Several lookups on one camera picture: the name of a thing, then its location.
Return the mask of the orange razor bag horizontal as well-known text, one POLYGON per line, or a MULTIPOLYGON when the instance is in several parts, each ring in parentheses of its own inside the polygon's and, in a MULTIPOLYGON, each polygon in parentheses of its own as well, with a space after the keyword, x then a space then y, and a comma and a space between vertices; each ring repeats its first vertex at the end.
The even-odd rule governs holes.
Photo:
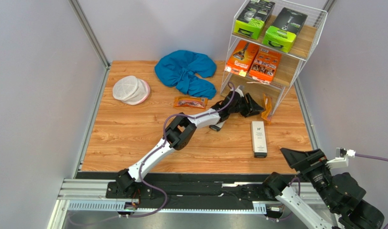
POLYGON ((177 96, 174 99, 173 107, 193 107, 205 109, 208 104, 208 98, 193 96, 177 96))

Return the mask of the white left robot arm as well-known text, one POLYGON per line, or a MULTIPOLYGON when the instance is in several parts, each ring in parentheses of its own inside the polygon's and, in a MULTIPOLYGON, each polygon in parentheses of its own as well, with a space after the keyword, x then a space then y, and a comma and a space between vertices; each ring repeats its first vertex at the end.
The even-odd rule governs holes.
POLYGON ((204 127, 221 129, 231 114, 239 113, 243 117, 250 117, 259 115, 264 110, 249 93, 243 94, 237 89, 202 113, 171 115, 163 125, 163 136, 158 144, 137 163, 119 171, 115 181, 108 184, 107 192, 131 196, 136 184, 144 182, 146 175, 166 156, 186 147, 196 130, 204 127))

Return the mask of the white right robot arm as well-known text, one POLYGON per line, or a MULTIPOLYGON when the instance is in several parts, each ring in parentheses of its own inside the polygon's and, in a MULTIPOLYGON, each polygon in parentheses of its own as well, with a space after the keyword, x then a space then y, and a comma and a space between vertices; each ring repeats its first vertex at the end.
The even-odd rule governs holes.
MULTIPOLYGON (((297 174, 310 181, 326 207, 339 216, 338 222, 346 229, 379 229, 384 215, 366 202, 366 191, 348 172, 332 175, 332 168, 348 166, 355 150, 337 148, 338 157, 328 160, 321 149, 297 151, 281 148, 287 164, 297 174)), ((278 200, 289 208, 310 229, 335 229, 336 225, 325 221, 306 204, 279 173, 271 173, 262 184, 262 192, 272 200, 278 200)))

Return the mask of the orange razor bag vertical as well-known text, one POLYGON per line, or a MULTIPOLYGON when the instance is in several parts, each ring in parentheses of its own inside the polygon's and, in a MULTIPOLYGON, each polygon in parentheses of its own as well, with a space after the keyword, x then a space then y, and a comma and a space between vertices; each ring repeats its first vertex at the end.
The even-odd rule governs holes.
POLYGON ((263 121, 269 125, 271 124, 273 105, 272 98, 266 93, 263 94, 263 104, 265 110, 261 113, 261 117, 263 121))

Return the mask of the orange razor box back side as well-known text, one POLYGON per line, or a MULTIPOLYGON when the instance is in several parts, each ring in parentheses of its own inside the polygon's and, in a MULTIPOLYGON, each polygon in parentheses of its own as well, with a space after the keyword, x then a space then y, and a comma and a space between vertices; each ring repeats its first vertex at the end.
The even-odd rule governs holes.
POLYGON ((263 84, 270 84, 277 73, 281 58, 282 55, 279 52, 260 48, 248 75, 263 84))

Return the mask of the orange Gillette Fusion5 box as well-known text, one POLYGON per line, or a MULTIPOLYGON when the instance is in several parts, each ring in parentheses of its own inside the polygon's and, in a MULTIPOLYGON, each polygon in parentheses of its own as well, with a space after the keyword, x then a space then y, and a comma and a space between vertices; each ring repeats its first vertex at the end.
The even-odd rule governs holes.
POLYGON ((259 50, 259 45, 239 40, 226 61, 224 71, 245 77, 259 50))

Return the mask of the black green Gillette Labs box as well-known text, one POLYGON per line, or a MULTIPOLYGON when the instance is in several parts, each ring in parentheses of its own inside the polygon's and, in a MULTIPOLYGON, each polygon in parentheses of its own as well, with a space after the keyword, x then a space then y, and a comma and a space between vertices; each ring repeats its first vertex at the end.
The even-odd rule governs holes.
POLYGON ((304 26, 308 15, 283 8, 267 29, 262 44, 288 53, 304 26))

